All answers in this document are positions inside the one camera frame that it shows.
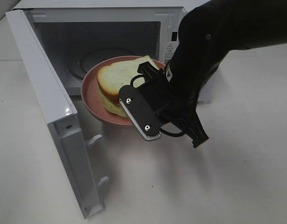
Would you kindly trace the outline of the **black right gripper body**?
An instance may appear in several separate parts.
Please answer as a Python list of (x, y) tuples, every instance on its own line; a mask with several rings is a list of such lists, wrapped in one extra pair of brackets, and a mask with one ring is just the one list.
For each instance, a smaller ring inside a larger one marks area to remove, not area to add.
[(142, 77), (144, 83), (135, 88), (155, 112), (161, 134), (174, 138), (187, 135), (193, 140), (194, 148), (208, 140), (195, 111), (197, 103), (188, 103), (170, 94), (162, 80), (164, 71), (154, 68), (149, 62), (140, 64), (137, 71), (139, 75), (134, 80)]

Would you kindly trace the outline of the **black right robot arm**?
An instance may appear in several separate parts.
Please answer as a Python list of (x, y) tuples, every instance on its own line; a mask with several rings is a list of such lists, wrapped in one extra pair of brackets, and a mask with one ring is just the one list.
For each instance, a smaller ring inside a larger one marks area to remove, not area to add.
[(156, 140), (172, 123), (193, 147), (208, 140), (196, 106), (201, 89), (231, 50), (287, 43), (287, 0), (211, 0), (181, 21), (179, 44), (164, 69), (149, 62), (138, 66), (133, 83), (119, 91), (124, 111), (142, 137)]

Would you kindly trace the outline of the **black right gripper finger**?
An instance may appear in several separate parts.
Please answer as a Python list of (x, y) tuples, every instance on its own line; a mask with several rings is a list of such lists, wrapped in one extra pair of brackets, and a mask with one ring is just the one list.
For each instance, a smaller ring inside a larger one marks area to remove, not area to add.
[(119, 103), (146, 141), (160, 138), (160, 122), (137, 88), (131, 85), (123, 86), (119, 90)]

